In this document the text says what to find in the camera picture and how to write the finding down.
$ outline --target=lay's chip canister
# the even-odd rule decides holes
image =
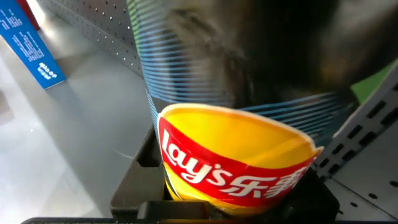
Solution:
[[[294,188],[379,47],[340,43],[338,2],[127,0],[173,199],[254,215]]]

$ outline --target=lay's logo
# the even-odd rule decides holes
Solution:
[[[274,205],[319,153],[304,133],[217,106],[171,105],[159,116],[158,132],[168,187],[179,199],[225,209]],[[262,141],[253,142],[258,134],[265,134]]]

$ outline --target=blue box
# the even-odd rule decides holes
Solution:
[[[60,67],[15,0],[0,2],[0,34],[43,88],[65,80]]]

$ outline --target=perforated metal panel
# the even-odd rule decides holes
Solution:
[[[37,1],[142,77],[125,0]],[[398,140],[391,137],[398,137],[397,107],[398,63],[315,161],[318,174],[325,180],[332,178],[326,184],[340,201],[338,219],[398,217],[398,177],[394,176]]]
[[[315,161],[318,175],[330,177],[375,140],[398,117],[398,63],[367,103],[359,107]]]
[[[123,0],[37,0],[142,77]]]

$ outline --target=red label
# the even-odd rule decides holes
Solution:
[[[158,125],[162,158],[173,172],[204,194],[235,205],[254,207],[280,200],[315,157],[283,169],[254,167],[211,152],[164,118]],[[178,192],[178,186],[172,187]]]

